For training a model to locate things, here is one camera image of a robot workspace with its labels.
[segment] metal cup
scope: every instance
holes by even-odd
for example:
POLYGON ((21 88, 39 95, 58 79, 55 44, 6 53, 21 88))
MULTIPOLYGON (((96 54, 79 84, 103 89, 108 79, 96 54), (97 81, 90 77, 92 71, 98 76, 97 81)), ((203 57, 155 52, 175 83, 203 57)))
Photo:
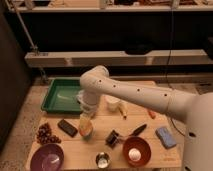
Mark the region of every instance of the metal cup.
POLYGON ((100 152, 97 156, 96 156, 96 164, 98 166, 99 169, 105 169, 109 166, 110 163, 110 158, 109 155, 105 152, 100 152))

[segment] brown bowl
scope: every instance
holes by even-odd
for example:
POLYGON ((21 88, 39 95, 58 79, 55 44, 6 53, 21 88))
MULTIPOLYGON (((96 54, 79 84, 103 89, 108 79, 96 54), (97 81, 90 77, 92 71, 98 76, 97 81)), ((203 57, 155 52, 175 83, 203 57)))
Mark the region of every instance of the brown bowl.
POLYGON ((144 139, 133 136, 124 142, 123 155, 130 165, 144 166, 151 158, 151 149, 144 139))

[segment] cup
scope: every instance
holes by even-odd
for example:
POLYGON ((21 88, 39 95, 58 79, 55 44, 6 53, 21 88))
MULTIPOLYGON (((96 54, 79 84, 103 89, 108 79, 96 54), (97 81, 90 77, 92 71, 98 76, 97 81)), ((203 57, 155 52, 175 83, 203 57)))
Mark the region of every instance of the cup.
POLYGON ((110 158, 105 152, 100 152, 95 159, 95 162, 99 169, 105 169, 109 166, 110 158))
POLYGON ((110 95, 106 95, 105 99, 106 99, 106 103, 107 103, 107 109, 110 112, 116 112, 121 103, 121 99, 118 99, 118 98, 110 96, 110 95))

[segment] blue sponge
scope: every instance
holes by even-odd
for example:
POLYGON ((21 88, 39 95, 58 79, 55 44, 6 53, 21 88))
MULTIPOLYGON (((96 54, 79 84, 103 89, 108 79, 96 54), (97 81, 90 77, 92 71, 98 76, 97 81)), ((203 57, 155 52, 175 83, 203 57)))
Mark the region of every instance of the blue sponge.
POLYGON ((155 133, 166 149, 172 148, 177 145, 175 139, 172 137, 165 126, 158 128, 155 133))

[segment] white cup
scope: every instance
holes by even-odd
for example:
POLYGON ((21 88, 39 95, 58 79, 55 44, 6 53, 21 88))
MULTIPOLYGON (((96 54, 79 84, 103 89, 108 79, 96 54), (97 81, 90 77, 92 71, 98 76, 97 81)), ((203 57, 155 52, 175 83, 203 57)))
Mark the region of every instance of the white cup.
POLYGON ((118 99, 118 98, 110 96, 110 95, 106 95, 105 99, 106 99, 106 103, 107 103, 107 109, 110 112, 115 112, 118 110, 119 105, 121 103, 121 99, 118 99))

